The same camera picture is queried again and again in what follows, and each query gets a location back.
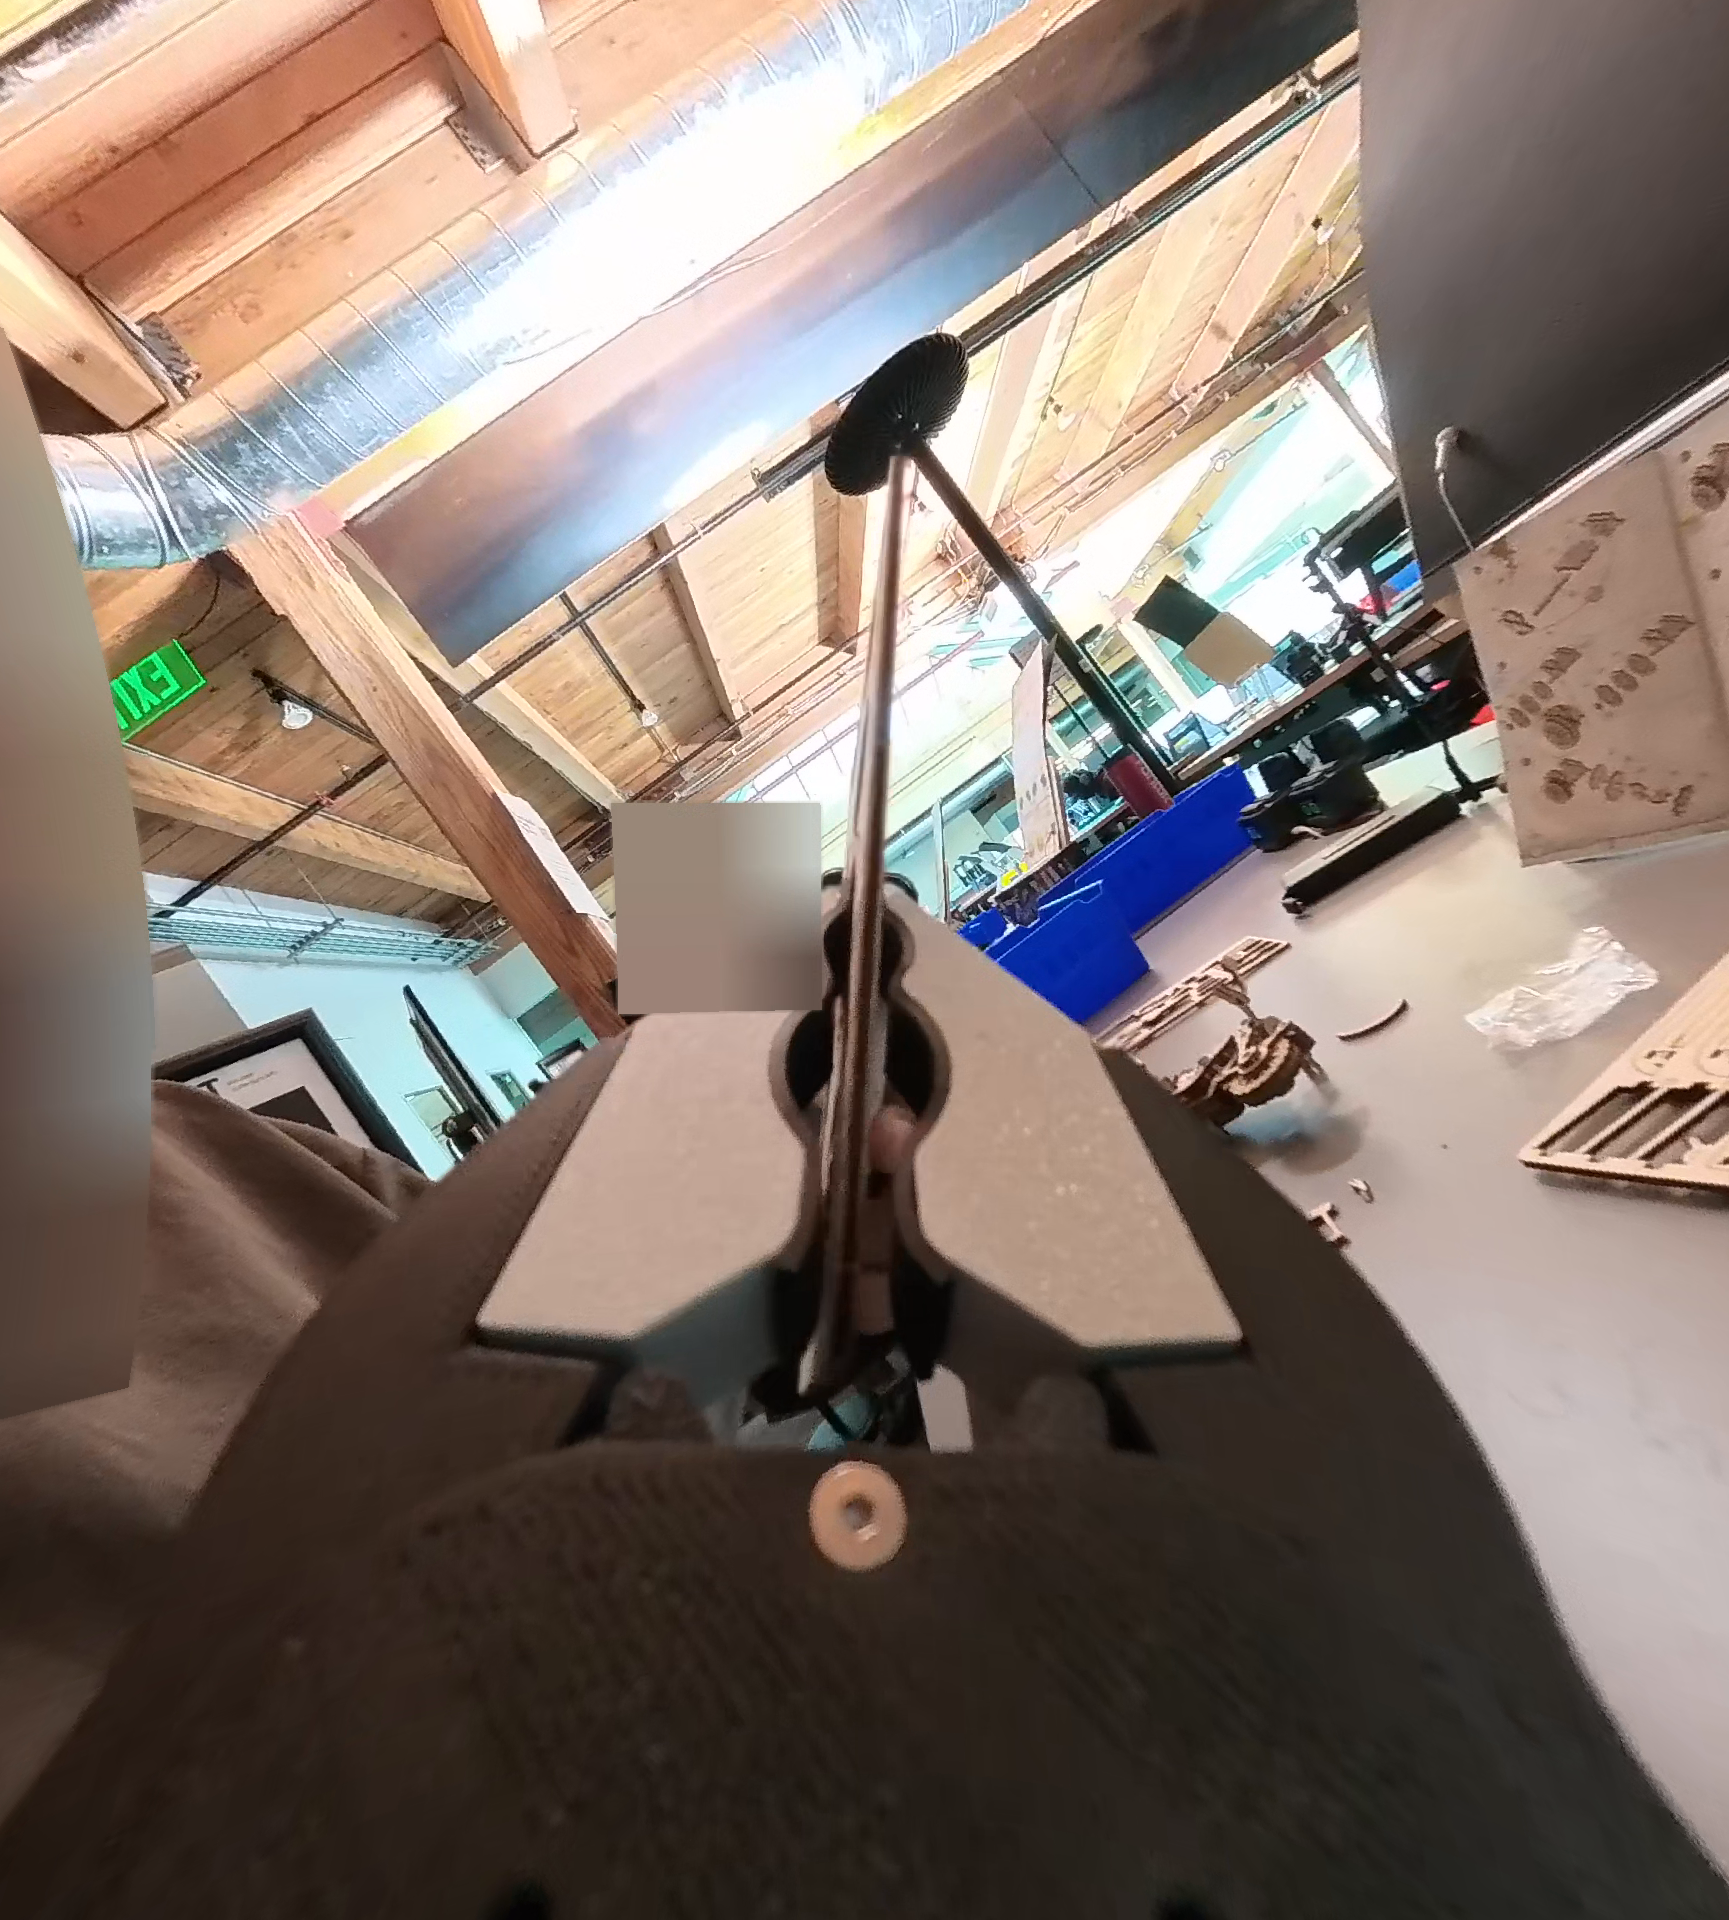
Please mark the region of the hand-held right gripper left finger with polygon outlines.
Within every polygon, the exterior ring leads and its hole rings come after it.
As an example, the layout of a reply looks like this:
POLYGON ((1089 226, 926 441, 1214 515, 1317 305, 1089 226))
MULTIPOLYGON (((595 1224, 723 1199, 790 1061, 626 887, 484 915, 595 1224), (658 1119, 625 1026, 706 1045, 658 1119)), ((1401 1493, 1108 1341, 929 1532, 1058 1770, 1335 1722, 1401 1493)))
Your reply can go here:
POLYGON ((652 1014, 470 1167, 492 1260, 477 1349, 613 1371, 795 1371, 818 1318, 822 901, 800 1013, 652 1014))

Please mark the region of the gear-holed wooden puzzle sheet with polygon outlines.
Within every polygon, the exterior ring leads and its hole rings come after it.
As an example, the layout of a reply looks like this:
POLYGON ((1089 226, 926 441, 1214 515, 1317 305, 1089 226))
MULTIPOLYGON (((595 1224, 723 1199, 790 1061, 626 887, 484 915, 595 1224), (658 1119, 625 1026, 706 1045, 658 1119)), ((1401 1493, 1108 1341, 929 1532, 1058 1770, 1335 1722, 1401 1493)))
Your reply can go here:
POLYGON ((898 448, 884 470, 876 609, 863 685, 842 913, 846 948, 831 1004, 831 1075, 824 1116, 824 1227, 818 1314, 800 1359, 800 1392, 829 1402, 851 1376, 857 1293, 871 1185, 871 1133, 882 1100, 884 810, 898 648, 903 544, 910 462, 898 448))

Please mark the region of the grey desk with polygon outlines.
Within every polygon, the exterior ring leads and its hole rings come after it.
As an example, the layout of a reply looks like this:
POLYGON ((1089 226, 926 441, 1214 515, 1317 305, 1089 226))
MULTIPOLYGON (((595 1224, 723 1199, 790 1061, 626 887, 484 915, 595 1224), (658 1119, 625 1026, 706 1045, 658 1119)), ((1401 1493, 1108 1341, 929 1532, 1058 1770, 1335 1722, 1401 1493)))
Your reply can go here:
POLYGON ((1292 921, 1250 855, 1143 934, 1158 984, 1284 938, 1261 1008, 1328 1083, 1235 1131, 1452 1392, 1598 1693, 1729 1872, 1729 1203, 1546 1180, 1519 1151, 1729 950, 1729 833, 1525 869, 1501 805, 1292 921), (1464 1014, 1606 928, 1658 973, 1581 1036, 1501 1053, 1464 1014), (1401 997, 1362 1045, 1335 1035, 1401 997))

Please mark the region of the wooden motorcycle model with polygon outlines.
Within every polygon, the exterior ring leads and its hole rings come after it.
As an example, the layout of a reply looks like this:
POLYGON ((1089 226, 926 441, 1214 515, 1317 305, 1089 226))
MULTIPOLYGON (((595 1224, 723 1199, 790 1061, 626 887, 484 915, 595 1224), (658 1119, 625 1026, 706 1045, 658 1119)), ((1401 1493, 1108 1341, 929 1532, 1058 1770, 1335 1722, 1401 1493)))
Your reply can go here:
POLYGON ((1246 1014, 1194 1069, 1165 1083, 1173 1099, 1213 1128, 1287 1096, 1298 1083, 1325 1086, 1313 1036, 1292 1021, 1246 1014))

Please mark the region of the small wooden puzzle sheet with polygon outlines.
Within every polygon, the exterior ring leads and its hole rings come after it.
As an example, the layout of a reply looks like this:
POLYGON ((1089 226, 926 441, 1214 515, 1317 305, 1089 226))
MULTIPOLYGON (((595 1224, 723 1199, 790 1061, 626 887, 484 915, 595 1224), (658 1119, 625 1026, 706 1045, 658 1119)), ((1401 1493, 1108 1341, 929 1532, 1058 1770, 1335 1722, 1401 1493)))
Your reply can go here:
POLYGON ((1139 1008, 1113 1022, 1097 1036, 1094 1045, 1103 1053, 1140 1055, 1213 1004, 1230 1008, 1245 1024, 1252 1024, 1261 1016, 1249 980, 1287 952, 1291 952, 1291 945, 1283 938, 1246 936, 1213 962, 1165 987, 1139 1008))

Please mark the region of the framed marker sign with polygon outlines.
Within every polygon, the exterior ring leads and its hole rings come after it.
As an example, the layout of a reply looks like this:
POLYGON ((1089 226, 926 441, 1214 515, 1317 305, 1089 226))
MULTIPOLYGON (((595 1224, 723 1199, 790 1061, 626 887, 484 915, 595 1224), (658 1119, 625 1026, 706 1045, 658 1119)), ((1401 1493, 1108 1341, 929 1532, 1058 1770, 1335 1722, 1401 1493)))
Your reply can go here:
POLYGON ((312 1011, 157 1059, 157 1083, 207 1093, 243 1113, 313 1128, 419 1173, 396 1125, 312 1011))

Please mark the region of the black battery charger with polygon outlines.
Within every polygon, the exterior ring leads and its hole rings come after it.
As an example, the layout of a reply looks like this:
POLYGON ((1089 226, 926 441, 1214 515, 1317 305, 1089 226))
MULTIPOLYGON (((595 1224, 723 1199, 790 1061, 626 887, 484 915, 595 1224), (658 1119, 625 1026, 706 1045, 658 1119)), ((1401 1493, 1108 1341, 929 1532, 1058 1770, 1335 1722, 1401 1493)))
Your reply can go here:
POLYGON ((1356 829, 1387 810, 1387 800, 1360 761, 1315 767, 1284 788, 1241 809, 1236 825, 1259 853, 1284 853, 1298 842, 1356 829))

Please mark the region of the small clear plastic bag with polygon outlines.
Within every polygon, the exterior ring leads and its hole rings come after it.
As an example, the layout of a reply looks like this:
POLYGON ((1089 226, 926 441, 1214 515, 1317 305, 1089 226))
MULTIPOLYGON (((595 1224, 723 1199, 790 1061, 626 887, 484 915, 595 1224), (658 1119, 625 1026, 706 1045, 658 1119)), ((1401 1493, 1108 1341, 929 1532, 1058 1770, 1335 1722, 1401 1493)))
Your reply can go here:
POLYGON ((1528 1053, 1579 1038, 1656 987, 1658 973, 1648 962, 1593 925, 1575 934, 1559 960, 1464 1014, 1464 1024, 1495 1051, 1528 1053))

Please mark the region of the person's brown sweater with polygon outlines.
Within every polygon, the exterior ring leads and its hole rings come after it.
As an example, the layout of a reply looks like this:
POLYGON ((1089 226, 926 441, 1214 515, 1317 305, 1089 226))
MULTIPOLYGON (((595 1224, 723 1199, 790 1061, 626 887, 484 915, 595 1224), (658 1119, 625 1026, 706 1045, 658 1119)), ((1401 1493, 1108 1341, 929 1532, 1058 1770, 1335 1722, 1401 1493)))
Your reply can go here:
POLYGON ((429 1186, 372 1147, 155 1081, 130 1381, 0 1421, 0 1824, 97 1691, 275 1359, 429 1186))

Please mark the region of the black background screen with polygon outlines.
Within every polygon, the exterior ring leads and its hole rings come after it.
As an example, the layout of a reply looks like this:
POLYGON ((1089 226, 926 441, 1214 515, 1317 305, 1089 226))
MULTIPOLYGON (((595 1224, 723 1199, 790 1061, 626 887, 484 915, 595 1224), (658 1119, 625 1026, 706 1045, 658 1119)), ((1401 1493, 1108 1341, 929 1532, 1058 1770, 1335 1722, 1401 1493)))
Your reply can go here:
POLYGON ((1134 622, 1173 643, 1194 673, 1235 688, 1271 666, 1275 648, 1236 614, 1213 604, 1176 579, 1160 579, 1139 603, 1134 622))

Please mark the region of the green exit sign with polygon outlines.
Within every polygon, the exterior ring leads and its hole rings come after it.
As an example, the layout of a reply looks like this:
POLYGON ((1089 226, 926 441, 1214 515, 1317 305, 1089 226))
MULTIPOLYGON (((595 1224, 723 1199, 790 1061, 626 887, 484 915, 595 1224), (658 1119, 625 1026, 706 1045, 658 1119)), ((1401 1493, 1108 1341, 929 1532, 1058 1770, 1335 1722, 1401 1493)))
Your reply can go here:
POLYGON ((203 670, 187 648, 170 639, 139 655, 107 678, 117 735, 131 743, 170 713, 205 690, 203 670))

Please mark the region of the printed instruction booklet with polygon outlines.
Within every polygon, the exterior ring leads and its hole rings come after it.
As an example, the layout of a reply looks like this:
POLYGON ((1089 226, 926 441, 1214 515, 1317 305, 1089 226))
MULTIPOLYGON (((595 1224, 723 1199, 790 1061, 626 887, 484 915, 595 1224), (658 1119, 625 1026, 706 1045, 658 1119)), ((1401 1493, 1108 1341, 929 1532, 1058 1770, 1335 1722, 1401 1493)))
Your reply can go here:
POLYGON ((1526 865, 1729 831, 1729 396, 1454 572, 1526 865))

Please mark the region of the black pole with red base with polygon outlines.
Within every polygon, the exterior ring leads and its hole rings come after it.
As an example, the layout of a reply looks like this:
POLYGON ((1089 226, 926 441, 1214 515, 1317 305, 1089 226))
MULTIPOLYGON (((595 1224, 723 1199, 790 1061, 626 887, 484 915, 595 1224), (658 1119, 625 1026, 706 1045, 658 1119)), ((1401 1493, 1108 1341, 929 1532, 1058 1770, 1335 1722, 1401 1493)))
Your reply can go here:
POLYGON ((1157 805, 1173 805, 1181 793, 1165 756, 1132 717, 1108 677, 1052 613, 1042 590, 1007 552, 993 527, 951 476, 934 441, 954 417, 968 390, 970 357, 964 344, 942 332, 898 348, 844 405, 829 433, 824 479, 839 496, 882 495, 882 527, 876 552, 876 597, 871 636, 863 655, 861 732, 854 761, 859 796, 851 822, 882 825, 888 805, 890 723, 903 609, 903 560, 910 501, 916 484, 934 493, 954 529, 967 536, 995 584, 1009 592, 1028 628, 1042 639, 1071 680, 1103 718, 1121 756, 1143 767, 1157 805))

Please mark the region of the dark rectangular duct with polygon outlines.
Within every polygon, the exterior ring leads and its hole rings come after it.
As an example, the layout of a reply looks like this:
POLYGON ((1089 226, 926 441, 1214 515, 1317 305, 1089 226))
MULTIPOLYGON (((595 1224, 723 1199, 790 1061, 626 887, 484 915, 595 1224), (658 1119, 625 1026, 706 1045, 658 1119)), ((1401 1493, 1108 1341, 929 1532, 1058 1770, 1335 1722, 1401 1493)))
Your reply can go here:
POLYGON ((352 519, 448 661, 842 400, 1317 62, 1348 2, 1107 2, 352 519))

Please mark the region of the large spiral metal duct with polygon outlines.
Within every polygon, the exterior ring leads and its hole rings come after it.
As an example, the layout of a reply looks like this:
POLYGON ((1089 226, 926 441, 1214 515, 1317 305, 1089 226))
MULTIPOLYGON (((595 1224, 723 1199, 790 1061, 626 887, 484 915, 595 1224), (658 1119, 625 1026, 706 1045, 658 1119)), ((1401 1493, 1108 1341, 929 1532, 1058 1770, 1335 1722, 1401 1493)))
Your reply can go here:
POLYGON ((790 218, 1019 13, 781 5, 161 421, 46 434, 77 565, 203 560, 483 382, 536 392, 790 218))

